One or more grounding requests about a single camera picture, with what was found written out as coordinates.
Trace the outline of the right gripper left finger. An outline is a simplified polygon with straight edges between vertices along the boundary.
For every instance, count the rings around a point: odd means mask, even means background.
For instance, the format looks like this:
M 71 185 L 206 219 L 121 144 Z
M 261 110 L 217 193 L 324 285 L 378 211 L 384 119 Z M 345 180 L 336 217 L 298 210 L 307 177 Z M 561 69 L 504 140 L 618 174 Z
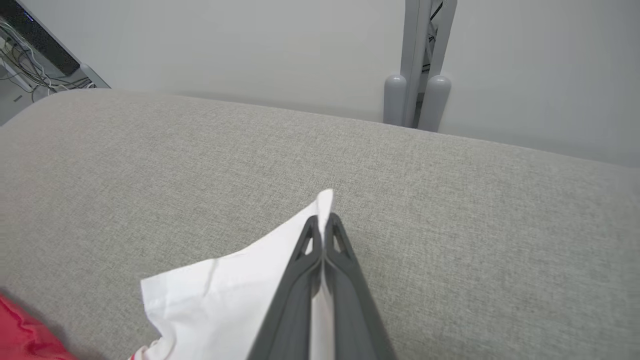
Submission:
M 318 217 L 302 227 L 269 309 L 254 339 L 249 360 L 308 360 L 313 297 L 320 287 L 323 242 Z

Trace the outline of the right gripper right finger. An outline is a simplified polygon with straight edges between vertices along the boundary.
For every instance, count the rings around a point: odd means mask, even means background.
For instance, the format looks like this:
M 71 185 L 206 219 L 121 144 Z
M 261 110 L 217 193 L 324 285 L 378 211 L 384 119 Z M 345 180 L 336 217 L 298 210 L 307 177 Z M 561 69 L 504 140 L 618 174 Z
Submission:
M 395 360 L 397 355 L 338 214 L 325 228 L 324 274 L 333 297 L 334 358 Z

